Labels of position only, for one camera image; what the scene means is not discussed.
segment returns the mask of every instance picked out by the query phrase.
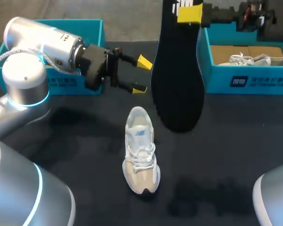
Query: white cable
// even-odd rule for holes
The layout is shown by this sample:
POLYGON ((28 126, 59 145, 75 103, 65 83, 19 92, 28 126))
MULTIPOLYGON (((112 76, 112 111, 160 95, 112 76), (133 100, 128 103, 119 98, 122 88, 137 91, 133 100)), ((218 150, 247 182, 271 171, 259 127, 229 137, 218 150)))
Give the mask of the white cable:
POLYGON ((50 58, 48 56, 46 56, 44 53, 42 53, 39 49, 36 49, 36 48, 29 48, 29 49, 13 49, 13 50, 10 50, 6 53, 3 53, 1 56, 0 56, 0 62, 2 60, 4 60, 5 58, 13 55, 13 54, 17 54, 17 53, 30 53, 30 54, 36 54, 36 55, 41 55, 49 64, 50 66, 52 66, 54 69, 56 69, 58 72, 60 73, 64 73, 64 74, 80 74, 80 72, 75 72, 75 73, 69 73, 69 72, 66 72, 66 71, 63 71, 61 69, 59 69, 53 62, 52 60, 50 60, 50 58))

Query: teal box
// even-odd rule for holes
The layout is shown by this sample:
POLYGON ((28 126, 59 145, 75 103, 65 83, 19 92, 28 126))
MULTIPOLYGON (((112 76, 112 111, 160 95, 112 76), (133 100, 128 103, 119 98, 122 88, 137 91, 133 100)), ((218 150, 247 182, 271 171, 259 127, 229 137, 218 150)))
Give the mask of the teal box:
POLYGON ((218 66, 210 45, 272 46, 283 42, 256 41, 257 32, 236 32, 235 23, 212 24, 201 30, 198 59, 206 93, 283 95, 283 66, 218 66))
MULTIPOLYGON (((83 38, 85 44, 94 44, 106 47, 105 32, 102 20, 92 19, 58 19, 58 20, 36 20, 40 23, 56 27, 63 31, 78 35, 83 38)), ((7 51, 4 43, 0 47, 0 55, 7 51)), ((0 62, 0 86, 6 93, 5 83, 2 77, 2 66, 0 62)), ((47 68, 47 77, 51 95, 99 95, 101 87, 97 91, 91 91, 84 86, 84 77, 57 72, 54 68, 47 68)))

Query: black tablecloth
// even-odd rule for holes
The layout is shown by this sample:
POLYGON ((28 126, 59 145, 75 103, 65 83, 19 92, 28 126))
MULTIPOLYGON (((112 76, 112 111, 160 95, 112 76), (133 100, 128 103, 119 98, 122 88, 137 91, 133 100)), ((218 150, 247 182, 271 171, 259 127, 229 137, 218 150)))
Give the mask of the black tablecloth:
MULTIPOLYGON (((153 61, 157 43, 108 46, 153 61)), ((149 72, 121 62, 119 74, 150 88, 149 72)), ((201 119, 187 134, 163 127, 150 90, 130 95, 106 87, 101 96, 53 96, 51 102, 48 119, 18 129, 3 142, 71 188, 75 225, 259 225, 247 203, 256 179, 283 164, 283 97, 206 95, 201 119), (134 106, 144 107, 152 119, 161 169, 159 193, 147 202, 130 192, 122 172, 125 122, 134 106), (215 189, 228 181, 236 184, 235 192, 215 189), (213 198, 205 202, 200 197, 208 191, 213 198), (197 213, 191 203, 197 204, 197 213), (218 216, 222 209, 227 213, 218 216)))

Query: new balance logo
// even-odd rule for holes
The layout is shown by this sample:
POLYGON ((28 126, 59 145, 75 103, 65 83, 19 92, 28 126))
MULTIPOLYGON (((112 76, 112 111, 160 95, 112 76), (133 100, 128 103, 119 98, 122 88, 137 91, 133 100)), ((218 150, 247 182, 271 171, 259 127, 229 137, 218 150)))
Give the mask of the new balance logo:
POLYGON ((179 7, 189 7, 189 6, 193 6, 193 0, 177 0, 177 3, 173 4, 172 13, 178 16, 179 7))
POLYGON ((136 137, 140 137, 140 136, 144 136, 145 135, 145 131, 144 130, 141 130, 141 131, 137 131, 135 136, 136 137))

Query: cardboard box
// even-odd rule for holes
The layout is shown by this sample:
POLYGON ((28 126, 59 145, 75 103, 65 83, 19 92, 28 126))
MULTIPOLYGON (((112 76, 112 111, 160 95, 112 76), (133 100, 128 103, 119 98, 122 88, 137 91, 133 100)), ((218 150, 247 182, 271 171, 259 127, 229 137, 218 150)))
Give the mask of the cardboard box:
POLYGON ((236 32, 236 24, 201 29, 198 56, 205 90, 212 94, 283 95, 283 66, 218 66, 231 55, 283 56, 283 42, 257 41, 257 32, 236 32))
POLYGON ((249 46, 249 52, 251 57, 256 57, 261 54, 266 54, 270 57, 283 57, 283 52, 281 47, 249 46))

